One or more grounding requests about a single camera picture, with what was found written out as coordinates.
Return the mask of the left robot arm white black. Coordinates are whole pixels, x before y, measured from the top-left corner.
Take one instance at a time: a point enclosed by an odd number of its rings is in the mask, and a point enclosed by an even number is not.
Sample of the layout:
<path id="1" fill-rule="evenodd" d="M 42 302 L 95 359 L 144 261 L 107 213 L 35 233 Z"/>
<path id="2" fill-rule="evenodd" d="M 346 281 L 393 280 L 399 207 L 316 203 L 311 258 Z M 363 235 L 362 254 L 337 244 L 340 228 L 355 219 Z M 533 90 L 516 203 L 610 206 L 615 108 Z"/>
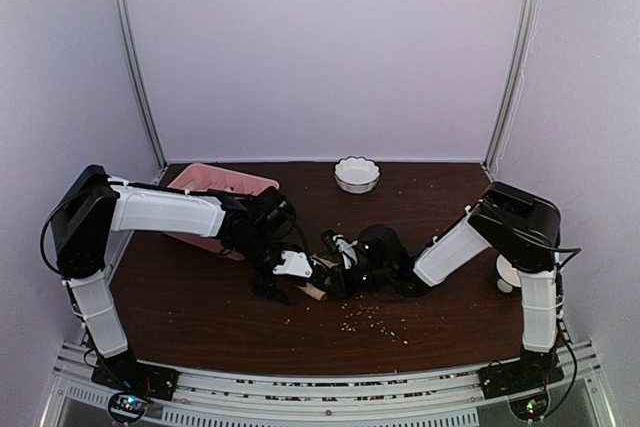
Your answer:
<path id="1" fill-rule="evenodd" d="M 400 173 L 461 174 L 454 194 L 445 200 L 470 200 L 484 186 L 474 164 L 391 164 Z M 276 177 L 296 203 L 302 225 L 320 232 L 333 217 L 323 213 L 331 200 L 331 166 L 318 162 L 223 164 L 244 173 Z M 300 292 L 297 304 L 285 306 L 250 292 L 249 264 L 215 254 L 162 233 L 135 232 L 124 251 L 110 287 L 124 328 L 139 360 L 182 369 L 220 370 L 242 374 L 319 376 L 332 372 L 325 354 L 332 334 L 324 338 L 331 308 L 320 307 Z"/>

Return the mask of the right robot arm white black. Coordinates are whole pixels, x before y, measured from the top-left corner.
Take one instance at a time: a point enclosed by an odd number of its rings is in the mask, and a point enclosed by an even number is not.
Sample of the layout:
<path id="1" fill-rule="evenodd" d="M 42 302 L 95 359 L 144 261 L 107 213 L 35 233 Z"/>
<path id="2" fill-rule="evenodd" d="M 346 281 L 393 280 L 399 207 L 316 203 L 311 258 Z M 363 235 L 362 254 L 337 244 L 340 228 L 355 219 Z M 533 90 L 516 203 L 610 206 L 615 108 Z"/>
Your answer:
<path id="1" fill-rule="evenodd" d="M 493 182 L 417 255 L 408 253 L 394 229 L 380 224 L 353 241 L 333 230 L 321 239 L 334 264 L 320 287 L 340 300 L 380 290 L 420 298 L 483 252 L 495 251 L 494 288 L 522 300 L 521 359 L 513 380 L 530 389 L 550 373 L 562 295 L 561 213 L 551 201 Z"/>

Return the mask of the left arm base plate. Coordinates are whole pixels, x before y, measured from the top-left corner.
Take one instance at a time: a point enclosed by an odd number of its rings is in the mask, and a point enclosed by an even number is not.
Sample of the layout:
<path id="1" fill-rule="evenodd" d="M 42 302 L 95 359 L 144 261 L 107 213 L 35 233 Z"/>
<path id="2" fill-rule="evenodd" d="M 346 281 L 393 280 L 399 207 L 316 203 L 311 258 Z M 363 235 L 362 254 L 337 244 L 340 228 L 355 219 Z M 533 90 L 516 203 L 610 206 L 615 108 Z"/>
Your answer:
<path id="1" fill-rule="evenodd" d="M 96 356 L 91 376 L 94 383 L 146 399 L 173 399 L 179 378 L 177 370 L 140 362 L 131 348 L 111 357 L 100 352 Z"/>

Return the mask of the striped beige brown sock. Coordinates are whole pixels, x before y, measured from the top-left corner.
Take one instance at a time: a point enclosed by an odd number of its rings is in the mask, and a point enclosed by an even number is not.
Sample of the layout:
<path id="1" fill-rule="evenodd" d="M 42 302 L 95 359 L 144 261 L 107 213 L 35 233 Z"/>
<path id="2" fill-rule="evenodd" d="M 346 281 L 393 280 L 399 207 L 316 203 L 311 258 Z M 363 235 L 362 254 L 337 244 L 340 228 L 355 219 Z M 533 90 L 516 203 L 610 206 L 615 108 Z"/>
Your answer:
<path id="1" fill-rule="evenodd" d="M 344 300 L 344 262 L 340 256 L 314 254 L 307 258 L 304 254 L 295 256 L 292 262 L 293 275 L 301 278 L 299 284 L 317 300 Z"/>

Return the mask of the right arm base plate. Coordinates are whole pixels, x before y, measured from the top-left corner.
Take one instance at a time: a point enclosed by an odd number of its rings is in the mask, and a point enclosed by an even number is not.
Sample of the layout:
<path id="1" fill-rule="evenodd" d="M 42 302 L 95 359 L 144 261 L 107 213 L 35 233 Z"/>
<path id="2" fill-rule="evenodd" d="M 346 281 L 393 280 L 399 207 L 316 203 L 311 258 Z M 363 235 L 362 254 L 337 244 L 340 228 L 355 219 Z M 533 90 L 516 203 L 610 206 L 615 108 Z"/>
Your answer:
<path id="1" fill-rule="evenodd" d="M 537 361 L 517 359 L 506 363 L 491 363 L 477 372 L 485 399 L 512 396 L 530 390 L 543 389 L 564 379 L 558 364 L 545 366 Z"/>

